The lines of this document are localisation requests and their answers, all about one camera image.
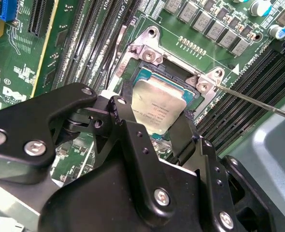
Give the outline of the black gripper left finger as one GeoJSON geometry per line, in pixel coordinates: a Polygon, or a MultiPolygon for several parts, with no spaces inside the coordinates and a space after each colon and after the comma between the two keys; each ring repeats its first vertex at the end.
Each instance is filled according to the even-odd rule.
{"type": "Polygon", "coordinates": [[[67,142],[75,130],[64,126],[78,110],[86,109],[99,129],[88,131],[107,139],[100,155],[120,156],[126,168],[138,214],[147,224],[166,224],[176,201],[156,198],[157,189],[171,188],[154,151],[145,126],[136,122],[124,97],[113,96],[106,110],[94,108],[97,94],[84,84],[73,83],[0,110],[0,180],[37,184],[48,176],[56,147],[67,142]]]}

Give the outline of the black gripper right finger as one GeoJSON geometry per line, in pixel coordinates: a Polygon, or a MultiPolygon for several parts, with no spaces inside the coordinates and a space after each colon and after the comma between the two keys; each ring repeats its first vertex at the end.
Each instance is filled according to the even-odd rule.
{"type": "Polygon", "coordinates": [[[241,162],[219,158],[182,112],[169,128],[173,155],[198,177],[199,222],[205,232],[285,232],[285,216],[241,162]]]}

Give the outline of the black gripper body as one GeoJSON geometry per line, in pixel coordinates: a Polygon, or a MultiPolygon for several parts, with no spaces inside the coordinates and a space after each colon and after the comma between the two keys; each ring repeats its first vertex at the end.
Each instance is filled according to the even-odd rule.
{"type": "Polygon", "coordinates": [[[139,216],[123,162],[110,161],[55,192],[42,209],[41,232],[214,232],[213,221],[200,209],[199,179],[166,161],[161,165],[177,208],[162,227],[139,216]]]}

